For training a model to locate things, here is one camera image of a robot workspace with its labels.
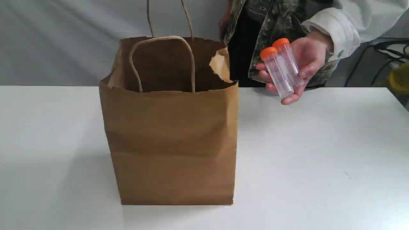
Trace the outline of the person's right hand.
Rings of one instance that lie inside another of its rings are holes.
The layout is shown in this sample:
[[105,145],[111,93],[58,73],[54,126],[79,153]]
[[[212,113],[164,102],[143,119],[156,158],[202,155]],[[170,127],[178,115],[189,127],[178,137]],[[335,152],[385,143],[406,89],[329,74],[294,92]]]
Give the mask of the person's right hand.
[[220,41],[224,40],[224,36],[226,34],[228,22],[230,20],[230,13],[231,13],[231,6],[233,4],[232,0],[227,1],[227,6],[222,18],[219,21],[219,39]]

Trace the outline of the person's left hand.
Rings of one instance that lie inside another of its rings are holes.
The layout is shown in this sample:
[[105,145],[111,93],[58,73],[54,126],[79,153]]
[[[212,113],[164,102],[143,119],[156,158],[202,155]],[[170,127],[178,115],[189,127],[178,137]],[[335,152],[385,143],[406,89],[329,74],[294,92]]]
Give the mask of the person's left hand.
[[334,44],[332,38],[319,30],[311,30],[307,36],[298,38],[291,43],[295,60],[298,64],[298,75],[304,84],[295,88],[294,93],[281,100],[282,105],[290,105],[298,101],[305,91],[311,78],[323,68],[327,52],[332,52]]

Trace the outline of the white-sleeved left forearm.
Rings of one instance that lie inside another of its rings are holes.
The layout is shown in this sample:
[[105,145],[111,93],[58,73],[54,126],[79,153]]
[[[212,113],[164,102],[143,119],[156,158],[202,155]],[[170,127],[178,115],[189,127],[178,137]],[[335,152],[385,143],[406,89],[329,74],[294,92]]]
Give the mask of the white-sleeved left forearm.
[[348,58],[361,43],[390,30],[408,9],[407,0],[335,0],[302,25],[331,37],[329,61]]

